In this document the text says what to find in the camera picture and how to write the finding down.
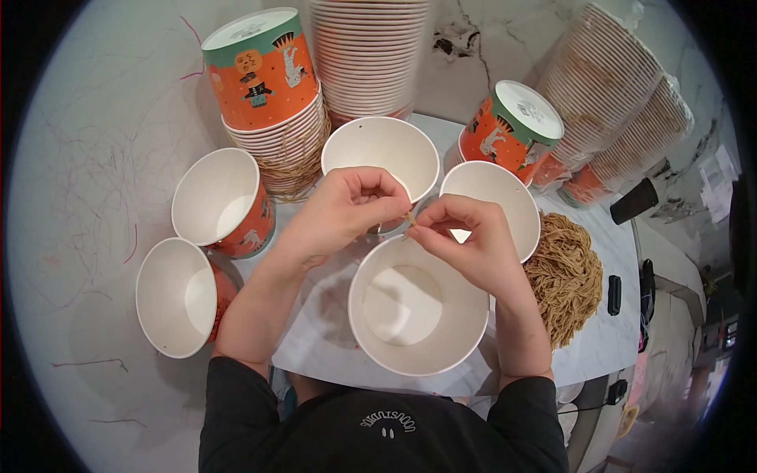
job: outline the right hand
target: right hand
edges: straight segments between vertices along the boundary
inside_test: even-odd
[[[500,302],[535,303],[502,207],[462,195],[444,194],[423,210],[416,221],[418,225],[408,229],[407,236],[460,271],[471,284]],[[460,244],[449,236],[448,229],[472,233]]]

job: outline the pile of twine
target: pile of twine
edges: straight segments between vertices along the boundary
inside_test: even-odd
[[[541,237],[523,269],[552,349],[565,347],[602,300],[602,263],[589,232],[564,215],[539,211]]]

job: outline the plastic-wrapped cup stack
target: plastic-wrapped cup stack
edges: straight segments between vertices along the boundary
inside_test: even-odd
[[[666,75],[620,138],[574,173],[558,193],[573,207],[595,204],[614,195],[626,182],[640,178],[654,166],[693,127],[694,117],[675,78]]]
[[[334,126],[410,115],[430,3],[311,0],[316,67]]]
[[[540,188],[566,180],[606,150],[648,102],[662,78],[652,53],[619,20],[585,5],[537,90],[562,116],[565,135],[551,153],[557,166],[534,176]]]
[[[255,157],[266,190],[292,196],[310,188],[331,125],[297,9],[232,21],[202,51],[226,132]]]

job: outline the cartoon pumpkin head character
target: cartoon pumpkin head character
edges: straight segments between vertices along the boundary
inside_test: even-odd
[[[492,104],[493,102],[491,100],[491,95],[489,95],[484,99],[484,101],[481,103],[481,106],[478,108],[478,116],[483,117],[485,114],[491,112]]]
[[[266,87],[266,83],[261,81],[255,74],[263,66],[263,56],[257,49],[248,49],[236,55],[234,59],[236,69],[244,74],[239,80],[247,86],[248,93],[242,97],[242,100],[250,99],[252,108],[262,107],[266,104],[266,94],[273,95],[275,92]]]

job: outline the plastic wrap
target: plastic wrap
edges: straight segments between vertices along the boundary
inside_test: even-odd
[[[552,151],[561,172],[539,173],[536,189],[567,179],[609,148],[643,110],[662,74],[652,53],[620,20],[585,5],[537,87],[560,113],[565,135]]]
[[[560,195],[576,207],[614,195],[626,182],[641,179],[693,127],[694,117],[678,81],[666,74],[636,120],[610,148],[564,182]]]

